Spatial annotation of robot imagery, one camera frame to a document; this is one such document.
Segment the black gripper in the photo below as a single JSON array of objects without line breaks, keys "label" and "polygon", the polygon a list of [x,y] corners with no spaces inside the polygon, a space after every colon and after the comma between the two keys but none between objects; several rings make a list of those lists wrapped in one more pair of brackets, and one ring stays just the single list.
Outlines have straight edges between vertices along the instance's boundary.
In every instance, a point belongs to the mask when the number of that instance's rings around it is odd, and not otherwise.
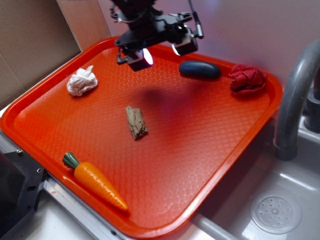
[{"label": "black gripper", "polygon": [[115,40],[115,45],[120,47],[118,65],[128,64],[134,72],[150,68],[153,57],[147,48],[162,42],[172,43],[178,56],[198,50],[195,40],[198,31],[185,24],[190,20],[198,21],[195,11],[165,15],[154,8],[154,0],[114,0],[112,3],[111,17],[128,26],[128,30]]}]

